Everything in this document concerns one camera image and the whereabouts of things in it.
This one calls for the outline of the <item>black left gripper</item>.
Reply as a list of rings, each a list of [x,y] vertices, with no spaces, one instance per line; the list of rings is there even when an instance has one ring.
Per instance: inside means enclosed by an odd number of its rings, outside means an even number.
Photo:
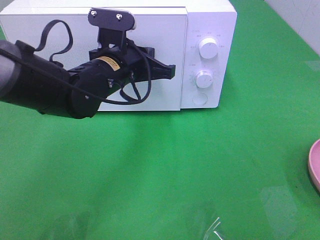
[[[68,71],[72,84],[85,91],[89,98],[107,98],[116,91],[121,97],[128,98],[124,87],[131,84],[135,96],[140,98],[137,82],[150,84],[150,79],[171,80],[175,76],[176,66],[156,60],[153,47],[137,46],[129,38],[126,38],[126,44],[125,55],[121,55],[116,47],[90,51],[96,58]]]

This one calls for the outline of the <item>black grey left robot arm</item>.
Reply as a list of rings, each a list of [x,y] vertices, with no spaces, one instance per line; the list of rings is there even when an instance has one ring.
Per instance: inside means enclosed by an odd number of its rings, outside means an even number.
[[[129,40],[118,47],[94,49],[89,61],[66,70],[35,54],[22,42],[0,42],[0,99],[41,114],[83,119],[93,117],[101,103],[135,105],[145,101],[124,93],[126,85],[172,79],[176,67],[155,59],[151,47]]]

